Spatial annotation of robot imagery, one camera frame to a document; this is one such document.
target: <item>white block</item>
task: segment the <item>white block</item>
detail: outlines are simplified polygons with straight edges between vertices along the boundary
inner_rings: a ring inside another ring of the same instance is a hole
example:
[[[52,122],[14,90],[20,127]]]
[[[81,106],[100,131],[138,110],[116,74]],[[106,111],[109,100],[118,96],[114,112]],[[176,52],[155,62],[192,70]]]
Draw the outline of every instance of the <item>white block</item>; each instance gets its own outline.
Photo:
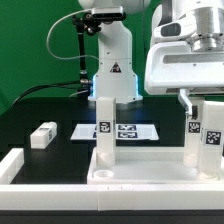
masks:
[[[116,147],[116,101],[114,97],[100,97],[96,102],[97,118],[97,154],[101,154],[99,161],[111,165],[112,160],[105,154],[114,154]]]
[[[187,167],[197,167],[204,98],[195,97],[190,100],[192,104],[198,108],[198,117],[196,120],[190,117],[186,118],[183,163]]]
[[[224,144],[224,103],[204,102],[198,168],[202,179],[219,178]]]
[[[0,184],[10,184],[23,164],[23,149],[12,149],[0,163]]]
[[[45,149],[57,135],[57,124],[45,122],[30,135],[32,149]]]

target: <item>black cable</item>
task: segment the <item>black cable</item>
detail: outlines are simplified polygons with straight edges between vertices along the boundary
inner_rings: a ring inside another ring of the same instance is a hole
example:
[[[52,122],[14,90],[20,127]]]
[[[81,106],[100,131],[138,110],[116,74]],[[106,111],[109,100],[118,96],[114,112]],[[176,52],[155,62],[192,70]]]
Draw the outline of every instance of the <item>black cable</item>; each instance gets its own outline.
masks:
[[[24,98],[25,96],[27,96],[33,92],[36,92],[36,91],[39,91],[42,89],[47,89],[47,88],[66,88],[65,86],[73,85],[73,84],[80,84],[80,81],[68,81],[68,82],[60,82],[60,83],[54,83],[54,84],[49,84],[49,85],[39,85],[39,86],[31,87],[30,89],[27,89],[20,96],[18,96],[16,98],[16,100],[12,104],[12,107],[16,103],[18,103],[22,98]]]

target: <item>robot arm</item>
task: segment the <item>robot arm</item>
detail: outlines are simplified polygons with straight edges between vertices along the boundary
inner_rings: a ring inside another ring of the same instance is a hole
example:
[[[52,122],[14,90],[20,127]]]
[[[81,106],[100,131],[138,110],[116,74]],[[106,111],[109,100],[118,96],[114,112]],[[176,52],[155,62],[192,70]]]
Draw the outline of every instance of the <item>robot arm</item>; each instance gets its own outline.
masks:
[[[86,8],[108,8],[122,6],[127,14],[143,11],[151,0],[79,0],[80,5]]]
[[[190,116],[188,95],[223,93],[223,21],[224,0],[163,1],[153,16],[145,90],[178,94]]]

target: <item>blue light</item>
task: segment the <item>blue light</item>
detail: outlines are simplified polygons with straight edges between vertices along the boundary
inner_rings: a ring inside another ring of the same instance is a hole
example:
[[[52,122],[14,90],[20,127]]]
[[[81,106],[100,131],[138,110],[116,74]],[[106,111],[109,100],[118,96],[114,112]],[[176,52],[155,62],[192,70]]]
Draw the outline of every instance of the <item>blue light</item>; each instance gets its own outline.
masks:
[[[138,97],[139,93],[138,93],[138,76],[137,75],[135,75],[135,79],[136,79],[136,96]]]
[[[93,76],[93,89],[92,89],[93,98],[96,97],[96,75]]]

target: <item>white post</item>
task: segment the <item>white post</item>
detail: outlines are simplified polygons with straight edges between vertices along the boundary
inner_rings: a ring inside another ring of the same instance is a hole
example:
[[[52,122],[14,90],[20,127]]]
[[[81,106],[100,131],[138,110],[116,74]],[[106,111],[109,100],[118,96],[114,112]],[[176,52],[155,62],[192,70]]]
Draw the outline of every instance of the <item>white post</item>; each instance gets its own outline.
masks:
[[[115,163],[116,147],[116,100],[100,97],[96,101],[97,163],[110,167]]]

